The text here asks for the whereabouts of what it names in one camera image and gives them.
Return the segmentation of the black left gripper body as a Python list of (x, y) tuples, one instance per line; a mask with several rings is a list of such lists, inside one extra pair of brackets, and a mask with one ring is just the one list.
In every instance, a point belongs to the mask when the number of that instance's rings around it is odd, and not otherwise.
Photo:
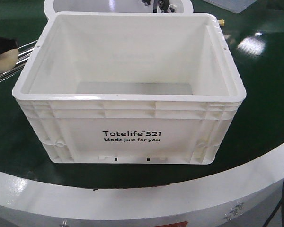
[(15, 39), (5, 38), (0, 36), (0, 55), (12, 50), (17, 49), (18, 44)]

